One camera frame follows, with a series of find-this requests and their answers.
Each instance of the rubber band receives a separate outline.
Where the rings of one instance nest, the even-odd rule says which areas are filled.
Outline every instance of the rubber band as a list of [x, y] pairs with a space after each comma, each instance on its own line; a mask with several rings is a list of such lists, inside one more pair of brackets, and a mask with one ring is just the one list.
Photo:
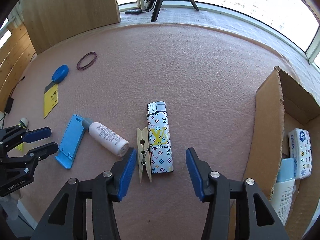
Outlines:
[[[85, 65], [85, 66], [83, 66], [83, 67], [80, 67], [80, 63], [81, 63], [87, 56], [89, 56], [89, 55], [94, 55], [94, 59], [91, 60], [89, 64], [87, 64], [87, 65]], [[78, 64], [77, 64], [77, 70], [85, 70], [85, 69], [87, 69], [88, 67], [90, 67], [90, 66], [97, 60], [97, 57], [98, 57], [98, 56], [97, 56], [97, 53], [95, 53], [94, 51], [87, 53], [86, 55], [84, 55], [84, 56], [82, 57], [81, 60], [79, 60], [79, 62], [78, 62]]]

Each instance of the lv logo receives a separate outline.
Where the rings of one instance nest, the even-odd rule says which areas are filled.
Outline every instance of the lv logo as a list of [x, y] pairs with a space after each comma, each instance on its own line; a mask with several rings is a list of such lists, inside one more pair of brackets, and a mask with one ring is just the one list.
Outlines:
[[168, 134], [165, 134], [165, 129], [160, 130], [151, 129], [152, 134], [154, 135], [156, 141], [152, 145], [162, 145], [168, 142]]

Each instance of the wooden board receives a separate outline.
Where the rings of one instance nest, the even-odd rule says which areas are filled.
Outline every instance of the wooden board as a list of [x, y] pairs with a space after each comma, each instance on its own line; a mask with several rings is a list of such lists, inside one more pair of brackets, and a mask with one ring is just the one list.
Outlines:
[[11, 93], [11, 90], [19, 82], [34, 52], [35, 49], [33, 48], [32, 44], [30, 44], [12, 67], [12, 70], [10, 71], [7, 79], [5, 80], [0, 90], [0, 111], [4, 112], [4, 108], [7, 103], [8, 97]]
[[4, 61], [0, 65], [0, 87], [2, 87], [14, 64], [30, 44], [31, 41], [29, 35], [28, 33], [25, 33], [4, 59]]
[[120, 22], [116, 0], [22, 0], [21, 5], [37, 54], [79, 33]]
[[27, 33], [26, 27], [22, 24], [16, 29], [11, 29], [11, 36], [5, 42], [0, 49], [0, 64], [3, 62], [5, 57], [9, 54], [11, 49], [17, 44], [17, 42]]

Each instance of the white bottle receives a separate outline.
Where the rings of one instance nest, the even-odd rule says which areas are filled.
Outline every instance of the white bottle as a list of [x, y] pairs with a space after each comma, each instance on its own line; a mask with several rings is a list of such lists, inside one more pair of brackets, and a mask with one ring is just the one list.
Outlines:
[[273, 186], [273, 196], [270, 201], [283, 225], [285, 225], [292, 201], [294, 186], [293, 158], [282, 159], [277, 180]]
[[89, 118], [84, 118], [82, 126], [89, 130], [90, 135], [107, 148], [114, 155], [122, 157], [129, 148], [129, 142], [117, 135], [99, 122], [93, 122]]

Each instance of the yellow card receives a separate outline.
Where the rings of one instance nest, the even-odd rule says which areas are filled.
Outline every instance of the yellow card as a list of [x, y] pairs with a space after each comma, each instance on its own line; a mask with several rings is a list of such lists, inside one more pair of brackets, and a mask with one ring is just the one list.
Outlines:
[[18, 151], [23, 151], [23, 143], [19, 144], [17, 147], [15, 147]]
[[43, 115], [44, 118], [50, 113], [50, 111], [55, 107], [58, 103], [58, 84], [54, 84], [51, 82], [44, 89], [44, 108]]

